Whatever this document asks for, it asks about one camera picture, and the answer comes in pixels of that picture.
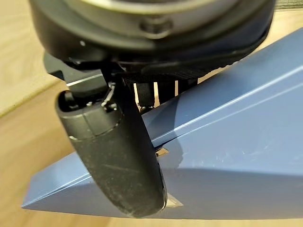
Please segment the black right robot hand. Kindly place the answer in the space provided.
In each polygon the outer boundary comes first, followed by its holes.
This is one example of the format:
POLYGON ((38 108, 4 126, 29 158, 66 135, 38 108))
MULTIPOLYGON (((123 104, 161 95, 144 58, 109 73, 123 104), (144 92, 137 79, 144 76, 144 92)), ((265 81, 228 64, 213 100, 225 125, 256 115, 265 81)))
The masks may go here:
POLYGON ((133 83, 201 76, 253 52, 267 37, 273 0, 31 0, 48 74, 68 90, 56 112, 97 186, 135 218, 162 210, 167 193, 133 83))

